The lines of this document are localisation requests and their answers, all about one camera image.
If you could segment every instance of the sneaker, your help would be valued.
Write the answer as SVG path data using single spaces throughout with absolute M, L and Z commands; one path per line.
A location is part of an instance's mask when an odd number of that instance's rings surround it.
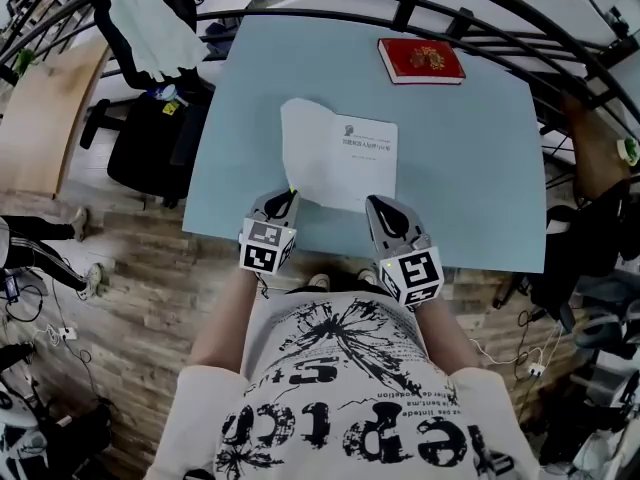
M 78 292 L 78 297 L 82 300 L 87 300 L 96 294 L 98 286 L 102 281 L 102 267 L 100 264 L 94 263 L 91 265 L 91 268 L 89 268 L 89 271 L 84 278 L 87 282 L 87 286 L 84 290 Z
M 373 286 L 378 285 L 376 273 L 373 270 L 369 270 L 368 268 L 365 268 L 358 273 L 358 281 L 364 281 L 365 283 L 369 283 Z
M 78 242 L 82 242 L 84 240 L 84 228 L 87 225 L 87 220 L 89 219 L 89 212 L 86 208 L 78 208 L 76 212 L 76 216 L 70 222 L 73 227 L 73 238 Z
M 331 288 L 331 283 L 327 274 L 316 274 L 311 279 L 309 279 L 307 286 L 317 286 L 318 288 L 323 288 L 329 291 L 329 289 Z

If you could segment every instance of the black metal railing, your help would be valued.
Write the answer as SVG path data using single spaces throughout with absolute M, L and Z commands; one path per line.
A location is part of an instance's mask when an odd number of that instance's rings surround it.
M 390 0 L 397 2 L 397 8 L 393 19 L 376 18 L 361 14 L 344 13 L 318 9 L 295 8 L 250 8 L 233 11 L 220 11 L 202 13 L 198 20 L 212 20 L 220 18 L 241 18 L 247 15 L 270 16 L 306 16 L 321 19 L 334 19 L 352 21 L 375 25 L 381 28 L 407 32 L 418 37 L 448 41 L 471 55 L 488 59 L 503 68 L 509 70 L 514 76 L 529 83 L 538 119 L 544 124 L 542 133 L 551 130 L 562 129 L 566 126 L 562 111 L 561 95 L 567 92 L 580 100 L 588 108 L 602 107 L 609 115 L 622 126 L 627 133 L 634 135 L 626 122 L 614 112 L 608 101 L 618 99 L 628 112 L 640 123 L 640 111 L 635 103 L 622 89 L 620 84 L 598 62 L 594 52 L 602 51 L 607 45 L 598 45 L 589 42 L 581 42 L 574 39 L 565 30 L 549 20 L 537 9 L 523 0 L 487 0 L 514 13 L 521 19 L 535 27 L 539 32 L 510 32 L 476 18 L 467 9 L 453 9 L 445 5 L 427 0 Z M 20 39 L 17 34 L 10 38 L 0 52 L 0 65 L 10 62 L 24 47 L 37 40 L 42 34 L 56 23 L 68 19 L 76 11 L 85 8 L 83 16 L 87 16 L 90 0 L 72 0 L 63 6 L 53 16 L 42 20 L 37 26 L 26 33 Z M 445 32 L 434 32 L 409 25 L 411 17 L 416 9 L 424 9 L 452 18 L 451 25 Z M 36 56 L 47 55 L 58 46 L 66 47 L 68 42 L 77 34 L 94 26 L 93 23 L 78 23 L 75 30 L 63 36 L 55 38 L 50 44 L 39 48 Z M 233 36 L 230 34 L 209 35 L 202 39 L 208 43 L 228 41 Z M 551 73 L 534 73 L 527 70 L 510 59 L 526 56 L 544 63 Z M 209 60 L 221 59 L 220 55 L 211 55 Z M 596 94 L 580 77 L 570 73 L 562 67 L 558 61 L 576 62 L 584 64 L 589 76 L 599 78 L 606 87 L 606 97 Z M 119 70 L 112 70 L 103 76 L 112 76 Z

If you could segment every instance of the red book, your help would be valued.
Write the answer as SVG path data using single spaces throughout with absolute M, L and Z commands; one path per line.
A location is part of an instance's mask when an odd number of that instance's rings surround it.
M 466 78 L 444 41 L 378 39 L 378 50 L 394 84 L 461 84 Z

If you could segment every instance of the document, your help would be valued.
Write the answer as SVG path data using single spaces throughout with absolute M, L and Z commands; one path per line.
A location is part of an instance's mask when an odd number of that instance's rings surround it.
M 289 185 L 328 208 L 364 213 L 367 196 L 396 195 L 398 127 L 335 114 L 295 98 L 282 106 Z

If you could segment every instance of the table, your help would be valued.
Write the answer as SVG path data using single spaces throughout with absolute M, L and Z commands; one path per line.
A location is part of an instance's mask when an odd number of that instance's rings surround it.
M 29 67 L 0 125 L 0 190 L 58 193 L 108 52 L 94 38 Z
M 253 0 L 204 0 L 198 7 L 198 14 L 204 14 L 207 12 L 220 12 L 220 11 L 235 11 L 239 9 L 246 9 L 246 7 L 253 2 Z M 198 22 L 197 33 L 199 36 L 206 34 L 207 27 L 213 22 L 220 21 L 214 20 L 202 20 Z
M 237 239 L 254 200 L 287 187 L 280 107 L 301 97 L 398 125 L 396 197 L 421 216 L 444 265 L 542 271 L 544 169 L 528 85 L 460 53 L 461 86 L 394 86 L 376 47 L 379 37 L 393 36 L 402 34 L 317 18 L 245 17 L 203 131 L 183 229 Z M 300 249 L 373 254 L 364 214 L 303 200 L 296 228 Z

